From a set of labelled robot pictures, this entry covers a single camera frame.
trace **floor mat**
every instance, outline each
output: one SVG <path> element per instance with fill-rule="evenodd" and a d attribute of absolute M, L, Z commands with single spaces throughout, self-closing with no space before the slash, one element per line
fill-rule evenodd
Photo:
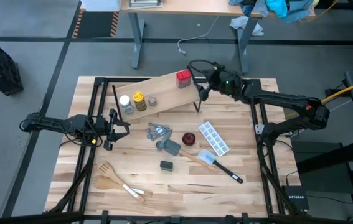
<path fill-rule="evenodd" d="M 78 15 L 73 38 L 115 37 L 118 12 L 83 12 Z"/>

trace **yellow jar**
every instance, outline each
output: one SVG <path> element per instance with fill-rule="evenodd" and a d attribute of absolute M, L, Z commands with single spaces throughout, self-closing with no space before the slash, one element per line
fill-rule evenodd
<path fill-rule="evenodd" d="M 133 101 L 138 111 L 144 111 L 147 109 L 146 102 L 144 101 L 144 94 L 140 91 L 133 93 Z"/>

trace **red box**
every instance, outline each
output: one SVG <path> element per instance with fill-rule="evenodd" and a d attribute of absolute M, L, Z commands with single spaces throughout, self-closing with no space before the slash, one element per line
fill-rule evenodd
<path fill-rule="evenodd" d="M 188 87 L 191 84 L 191 73 L 188 69 L 176 73 L 176 85 L 179 88 Z"/>

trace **black spatula handle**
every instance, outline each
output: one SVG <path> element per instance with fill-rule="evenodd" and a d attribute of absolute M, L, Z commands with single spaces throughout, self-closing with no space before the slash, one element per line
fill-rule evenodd
<path fill-rule="evenodd" d="M 230 171 L 228 168 L 220 165 L 220 163 L 218 163 L 217 161 L 214 161 L 214 165 L 216 165 L 217 167 L 219 167 L 221 170 L 225 171 L 226 174 L 228 174 L 229 176 L 231 176 L 233 179 L 235 179 L 238 183 L 242 184 L 243 183 L 243 179 L 239 178 L 237 175 L 235 175 L 232 171 Z"/>

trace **small red bowl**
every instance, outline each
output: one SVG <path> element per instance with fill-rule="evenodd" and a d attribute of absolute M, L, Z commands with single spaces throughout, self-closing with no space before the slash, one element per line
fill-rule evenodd
<path fill-rule="evenodd" d="M 195 135 L 193 133 L 185 133 L 182 137 L 182 142 L 186 146 L 192 146 L 195 143 Z"/>

